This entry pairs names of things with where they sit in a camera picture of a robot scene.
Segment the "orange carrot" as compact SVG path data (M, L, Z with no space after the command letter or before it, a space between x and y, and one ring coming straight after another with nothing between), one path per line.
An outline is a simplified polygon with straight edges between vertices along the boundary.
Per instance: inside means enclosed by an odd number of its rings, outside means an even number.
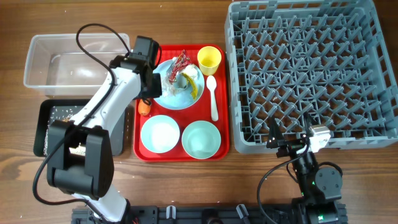
M137 110L142 116L147 116L150 113L152 101L150 99L141 99L139 101Z

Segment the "light blue bowl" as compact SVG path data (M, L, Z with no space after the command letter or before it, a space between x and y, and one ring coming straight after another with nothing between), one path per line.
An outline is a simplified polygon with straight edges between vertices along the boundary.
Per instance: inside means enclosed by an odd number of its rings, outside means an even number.
M177 145L180 128L170 116L156 115L143 124L140 138L150 152L162 154L171 151Z

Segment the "teal green bowl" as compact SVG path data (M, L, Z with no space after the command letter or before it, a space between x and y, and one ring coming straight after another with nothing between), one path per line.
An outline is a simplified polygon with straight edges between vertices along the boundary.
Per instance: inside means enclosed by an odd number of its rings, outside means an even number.
M182 146L194 159L209 159L220 149L220 131L211 122L194 121L182 133Z

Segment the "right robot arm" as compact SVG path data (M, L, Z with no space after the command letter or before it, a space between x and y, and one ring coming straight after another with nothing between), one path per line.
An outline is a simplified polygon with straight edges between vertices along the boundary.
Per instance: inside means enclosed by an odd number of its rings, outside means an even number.
M346 209L339 204L342 198L343 171L332 162L317 162L315 154L331 138L324 124L317 124L308 113L304 114L305 134L297 139L286 139L275 118L268 119L268 148L277 149L277 157L289 157L270 171L261 182L281 167L292 165L302 196L292 200L289 212L291 223L346 223Z

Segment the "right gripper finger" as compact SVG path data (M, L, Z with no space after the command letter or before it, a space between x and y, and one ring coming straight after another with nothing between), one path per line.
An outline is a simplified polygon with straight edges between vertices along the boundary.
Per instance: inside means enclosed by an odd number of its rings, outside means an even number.
M313 134L312 134L311 127L313 125L316 125L316 121L309 115L308 112L304 112L303 120L304 120L304 128L305 128L306 136L312 137Z
M284 137L282 132L279 129L279 125L277 124L274 117L269 118L269 140L276 141L276 140L283 140Z

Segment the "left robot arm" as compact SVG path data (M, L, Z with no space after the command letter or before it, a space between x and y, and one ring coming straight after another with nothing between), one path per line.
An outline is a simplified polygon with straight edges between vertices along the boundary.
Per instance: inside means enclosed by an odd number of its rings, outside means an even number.
M114 174L110 135L133 99L161 95L160 75L154 73L160 54L116 56L108 75L91 100L69 121L49 127L47 182L72 202L83 202L103 223L126 223L130 203L112 184Z

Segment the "white rice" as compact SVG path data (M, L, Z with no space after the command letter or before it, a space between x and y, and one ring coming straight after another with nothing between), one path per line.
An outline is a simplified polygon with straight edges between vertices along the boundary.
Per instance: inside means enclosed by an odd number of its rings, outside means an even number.
M44 156L47 156L48 133L50 125L55 120L63 120L66 117L72 117L73 115L77 114L77 112L79 112L82 108L83 106L53 106L50 108L50 114L44 138L44 149L43 149Z

